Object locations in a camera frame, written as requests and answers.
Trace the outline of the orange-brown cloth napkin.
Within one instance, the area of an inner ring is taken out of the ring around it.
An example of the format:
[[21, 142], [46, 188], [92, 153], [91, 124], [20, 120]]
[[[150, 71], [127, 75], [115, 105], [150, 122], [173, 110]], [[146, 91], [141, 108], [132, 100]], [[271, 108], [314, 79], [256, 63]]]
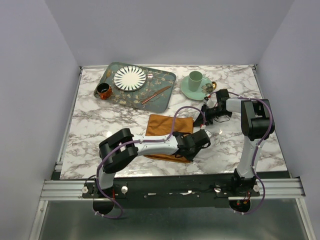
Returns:
[[[176, 118], [174, 122], [174, 132], [181, 132], [185, 134], [192, 134], [194, 131], [193, 118]], [[146, 136], [163, 136], [171, 132], [173, 124], [173, 117], [151, 114], [148, 120]], [[144, 155], [146, 158], [154, 160], [162, 160], [176, 163], [189, 164], [191, 161], [183, 156], [167, 155], [167, 154], [151, 154]]]

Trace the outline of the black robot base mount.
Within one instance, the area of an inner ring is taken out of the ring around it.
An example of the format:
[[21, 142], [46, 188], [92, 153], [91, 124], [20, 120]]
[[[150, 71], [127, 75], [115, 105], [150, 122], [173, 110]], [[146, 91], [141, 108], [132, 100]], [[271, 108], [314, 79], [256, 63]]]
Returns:
[[228, 208], [237, 200], [259, 197], [254, 179], [235, 186], [231, 173], [174, 176], [117, 177], [113, 186], [100, 193], [95, 180], [87, 181], [82, 197], [107, 201], [115, 199], [124, 209], [142, 208]]

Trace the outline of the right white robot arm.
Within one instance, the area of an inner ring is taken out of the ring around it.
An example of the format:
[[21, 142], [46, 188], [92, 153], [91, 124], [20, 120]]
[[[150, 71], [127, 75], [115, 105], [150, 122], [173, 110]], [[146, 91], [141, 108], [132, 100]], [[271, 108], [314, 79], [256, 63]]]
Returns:
[[242, 97], [238, 94], [221, 89], [215, 92], [217, 105], [209, 107], [210, 96], [206, 96], [206, 103], [194, 121], [195, 127], [201, 126], [203, 120], [206, 125], [212, 125], [219, 117], [231, 117], [232, 113], [240, 114], [240, 126], [244, 135], [244, 145], [237, 168], [231, 178], [230, 191], [241, 196], [255, 184], [257, 179], [256, 167], [265, 141], [275, 130], [275, 122], [268, 99]]

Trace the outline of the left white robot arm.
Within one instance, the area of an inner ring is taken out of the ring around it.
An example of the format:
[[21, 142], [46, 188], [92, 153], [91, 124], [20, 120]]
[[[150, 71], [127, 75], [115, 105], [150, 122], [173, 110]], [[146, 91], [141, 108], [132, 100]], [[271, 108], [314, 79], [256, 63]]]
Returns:
[[211, 145], [212, 134], [206, 129], [195, 133], [173, 133], [161, 136], [134, 136], [123, 128], [99, 144], [101, 163], [97, 168], [97, 182], [93, 191], [101, 198], [110, 194], [117, 172], [122, 171], [136, 157], [168, 155], [192, 162], [202, 149]]

